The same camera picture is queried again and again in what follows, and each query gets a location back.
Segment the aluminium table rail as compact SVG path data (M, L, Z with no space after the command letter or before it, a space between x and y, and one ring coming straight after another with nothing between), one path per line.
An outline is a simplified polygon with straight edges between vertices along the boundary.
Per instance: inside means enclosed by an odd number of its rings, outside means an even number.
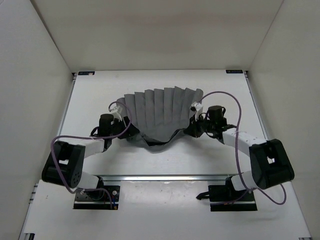
M57 112L53 115L53 125L50 133L50 140L48 140L48 147L46 153L51 153L51 143L53 138L61 134L63 125L65 122L66 114L70 105L72 93L74 90L75 82L78 76L78 72L72 72L72 78L67 82L67 85L62 89L61 94L57 99Z
M265 124L262 108L261 108L261 106L259 104L258 94L254 90L254 86L252 84L252 81L249 78L249 72L247 70L245 70L243 74L244 74L244 77L245 77L245 80L246 80L246 83L247 83L247 86L248 86L248 89L249 89L249 92L250 92L250 95L251 95L251 98L252 98L252 101L253 101L253 105L254 105L256 114L257 114L258 119L259 119L259 123L260 123L261 129L262 129L262 132L263 132L263 136L264 136L264 138L266 140L272 140L273 137L271 137L271 135L269 134L268 128L267 128L267 126Z

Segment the front aluminium rail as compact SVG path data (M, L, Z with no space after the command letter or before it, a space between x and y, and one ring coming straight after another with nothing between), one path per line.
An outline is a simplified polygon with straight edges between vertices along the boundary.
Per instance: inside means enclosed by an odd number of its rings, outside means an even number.
M143 182L143 181L158 181L158 182L173 182L173 181L224 181L232 175L225 174L154 174L154 175L100 175L106 182Z

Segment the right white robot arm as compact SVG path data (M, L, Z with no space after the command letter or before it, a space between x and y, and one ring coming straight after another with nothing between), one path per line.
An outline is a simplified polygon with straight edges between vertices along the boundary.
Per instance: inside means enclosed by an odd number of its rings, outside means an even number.
M237 130L235 125L227 123L223 106L211 106L203 114L203 106L194 102L190 110L192 115L185 134L195 138L206 134L250 159L249 171L239 171L226 179L224 195L229 200L236 200L244 190L265 190L294 179L293 167L280 140L266 140Z

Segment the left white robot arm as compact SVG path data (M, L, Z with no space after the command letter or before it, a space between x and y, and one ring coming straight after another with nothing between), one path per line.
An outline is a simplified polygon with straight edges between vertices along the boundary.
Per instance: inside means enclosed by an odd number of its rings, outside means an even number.
M46 183L64 186L68 191L85 189L93 199L104 195L101 177L83 172L86 158L106 152L113 139L126 139L138 132L132 115L104 113L88 137L59 135L50 146L50 154L41 173Z

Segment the grey pleated skirt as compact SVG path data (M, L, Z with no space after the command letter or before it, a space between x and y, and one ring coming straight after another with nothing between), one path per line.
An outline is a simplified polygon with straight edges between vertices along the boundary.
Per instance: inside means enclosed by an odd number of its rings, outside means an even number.
M173 141L185 136L183 129L190 124L194 113L192 103L200 102L202 89L165 87L125 94L117 99L122 116L131 115L133 126L140 131L140 142L131 144L157 153L167 149Z

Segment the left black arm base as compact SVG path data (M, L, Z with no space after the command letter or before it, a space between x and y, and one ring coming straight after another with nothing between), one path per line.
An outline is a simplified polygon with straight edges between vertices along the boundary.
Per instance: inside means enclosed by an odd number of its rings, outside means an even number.
M74 210L111 210L119 209L121 193L120 184L109 183L99 178L97 188L104 190L84 191L76 193L73 202Z

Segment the left aluminium table rail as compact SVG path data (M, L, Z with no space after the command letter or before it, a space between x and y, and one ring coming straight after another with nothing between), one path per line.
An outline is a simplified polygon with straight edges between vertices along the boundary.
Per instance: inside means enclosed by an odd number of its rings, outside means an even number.
M75 82L78 76L78 72L72 72L72 78L67 82L67 85L62 89L61 94L57 99L57 112L53 115L53 125L50 133L50 140L48 140L48 147L46 153L51 153L51 143L53 138L61 134L63 125L65 122L66 114L70 105L72 93L74 90Z

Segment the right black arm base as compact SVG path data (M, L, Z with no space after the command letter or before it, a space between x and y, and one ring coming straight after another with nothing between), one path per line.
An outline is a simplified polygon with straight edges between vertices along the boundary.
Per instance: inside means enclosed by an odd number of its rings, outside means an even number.
M231 177L224 184L208 185L208 190L201 192L196 199L209 200L211 212L255 212L258 210L253 192L246 189L235 190Z

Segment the left blue corner sticker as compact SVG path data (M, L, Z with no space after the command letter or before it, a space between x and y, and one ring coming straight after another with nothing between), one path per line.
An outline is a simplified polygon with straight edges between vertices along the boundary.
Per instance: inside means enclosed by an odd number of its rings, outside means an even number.
M78 76L93 76L95 71L79 71L77 73Z

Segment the right blue corner sticker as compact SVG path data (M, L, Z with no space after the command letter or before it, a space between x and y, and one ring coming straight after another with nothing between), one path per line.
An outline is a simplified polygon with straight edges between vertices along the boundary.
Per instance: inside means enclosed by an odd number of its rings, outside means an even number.
M227 74L243 74L243 71L240 69L226 69Z

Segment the blue corner sticker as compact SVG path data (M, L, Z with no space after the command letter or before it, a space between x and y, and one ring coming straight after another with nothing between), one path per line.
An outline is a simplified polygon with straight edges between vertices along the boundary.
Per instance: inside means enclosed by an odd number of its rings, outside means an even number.
M226 69L227 74L243 74L243 71L240 69Z
M79 71L77 73L78 76L93 76L95 71Z

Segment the right aluminium table rail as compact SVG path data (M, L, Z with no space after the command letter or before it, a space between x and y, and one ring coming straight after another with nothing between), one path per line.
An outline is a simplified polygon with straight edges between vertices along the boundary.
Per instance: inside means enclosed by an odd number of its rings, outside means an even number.
M249 78L249 72L247 70L245 70L243 74L244 74L244 77L245 77L245 80L246 80L246 83L247 83L247 86L248 86L248 89L249 89L249 92L250 92L250 95L251 95L251 98L252 98L252 101L253 101L253 105L254 105L256 114L257 114L258 119L259 119L259 123L260 123L261 129L262 129L262 132L263 132L263 136L264 136L264 138L266 140L272 140L273 137L271 137L271 135L269 134L268 128L267 128L267 126L265 124L262 108L261 108L261 106L259 104L258 94L254 90L254 86L252 84L252 81Z

